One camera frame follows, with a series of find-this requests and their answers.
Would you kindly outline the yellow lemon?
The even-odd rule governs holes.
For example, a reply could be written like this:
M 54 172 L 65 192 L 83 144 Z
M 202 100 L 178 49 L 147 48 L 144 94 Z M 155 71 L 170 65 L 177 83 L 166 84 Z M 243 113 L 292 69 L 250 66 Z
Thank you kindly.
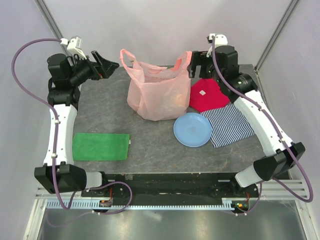
M 185 105 L 185 97 L 181 94 L 174 95 L 172 97 L 172 104 L 175 107 L 182 108 Z

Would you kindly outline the pink plastic bag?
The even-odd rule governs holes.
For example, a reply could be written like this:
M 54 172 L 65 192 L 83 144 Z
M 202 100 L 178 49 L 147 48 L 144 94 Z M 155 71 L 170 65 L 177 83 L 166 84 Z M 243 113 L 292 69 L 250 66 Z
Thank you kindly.
M 192 52 L 183 52 L 173 67 L 138 61 L 134 54 L 122 49 L 121 63 L 130 77 L 128 105 L 145 120 L 176 119 L 187 112 L 190 103 L 191 79 L 187 67 Z M 184 106 L 175 107 L 173 96 L 184 96 Z

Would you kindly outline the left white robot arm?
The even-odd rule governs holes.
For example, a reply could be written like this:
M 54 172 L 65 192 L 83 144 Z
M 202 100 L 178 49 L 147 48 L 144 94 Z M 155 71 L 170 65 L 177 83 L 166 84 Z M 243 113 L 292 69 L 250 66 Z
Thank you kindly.
M 99 197 L 106 196 L 110 185 L 104 172 L 87 172 L 74 165 L 72 154 L 73 128 L 78 112 L 80 85 L 86 80 L 109 78 L 120 66 L 104 59 L 96 50 L 89 57 L 57 53 L 47 59 L 51 77 L 46 103 L 50 112 L 50 134 L 46 156 L 34 177 L 50 193 L 67 193 L 92 188 Z

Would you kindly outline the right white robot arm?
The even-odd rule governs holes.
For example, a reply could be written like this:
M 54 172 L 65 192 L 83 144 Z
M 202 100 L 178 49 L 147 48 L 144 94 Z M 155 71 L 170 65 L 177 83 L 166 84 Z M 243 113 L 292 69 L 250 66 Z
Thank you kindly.
M 238 53 L 233 46 L 222 45 L 215 50 L 216 59 L 207 51 L 192 51 L 188 72 L 195 77 L 200 66 L 201 78 L 217 81 L 222 93 L 244 115 L 262 146 L 265 156 L 253 162 L 234 176 L 229 191 L 235 197 L 242 196 L 247 187 L 269 181 L 287 172 L 306 151 L 302 142 L 293 140 L 280 128 L 265 105 L 254 79 L 240 72 Z

